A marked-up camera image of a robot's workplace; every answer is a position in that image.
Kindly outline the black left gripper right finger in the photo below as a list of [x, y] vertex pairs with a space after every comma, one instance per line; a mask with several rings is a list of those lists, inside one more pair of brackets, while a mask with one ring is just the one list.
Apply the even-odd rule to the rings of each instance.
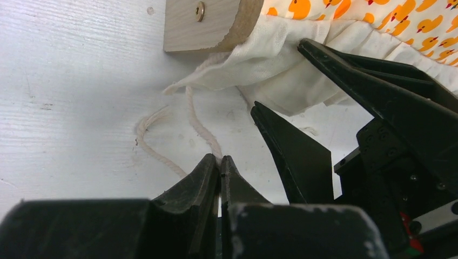
[[223, 258], [387, 258], [372, 219], [348, 205], [274, 205], [225, 156], [220, 168]]

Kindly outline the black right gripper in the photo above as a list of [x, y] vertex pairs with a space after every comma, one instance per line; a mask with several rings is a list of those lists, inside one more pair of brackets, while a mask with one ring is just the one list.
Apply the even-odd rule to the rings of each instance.
[[[334, 166], [337, 203], [370, 216], [390, 258], [457, 258], [457, 198], [446, 188], [457, 186], [457, 112], [368, 75], [311, 39], [298, 50], [397, 136], [376, 119], [357, 132], [358, 147]], [[250, 114], [289, 203], [333, 203], [331, 152], [260, 102]]]

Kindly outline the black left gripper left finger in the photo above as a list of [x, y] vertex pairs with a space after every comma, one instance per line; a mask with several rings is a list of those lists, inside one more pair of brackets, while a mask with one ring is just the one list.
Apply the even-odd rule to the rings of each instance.
[[20, 202], [1, 223], [1, 258], [215, 258], [218, 177], [206, 154], [152, 200]]

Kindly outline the orange patterned bed cushion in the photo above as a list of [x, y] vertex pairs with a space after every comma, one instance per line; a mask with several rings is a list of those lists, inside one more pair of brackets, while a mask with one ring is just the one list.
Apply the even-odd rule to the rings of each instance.
[[314, 66], [345, 54], [415, 66], [455, 93], [457, 1], [266, 1], [246, 42], [164, 93], [235, 86], [249, 104], [292, 116], [348, 100]]

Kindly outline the wooden pet bed frame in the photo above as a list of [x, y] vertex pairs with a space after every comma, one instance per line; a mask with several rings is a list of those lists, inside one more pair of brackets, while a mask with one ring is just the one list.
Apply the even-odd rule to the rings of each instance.
[[168, 0], [165, 52], [229, 52], [244, 43], [261, 14], [263, 1]]

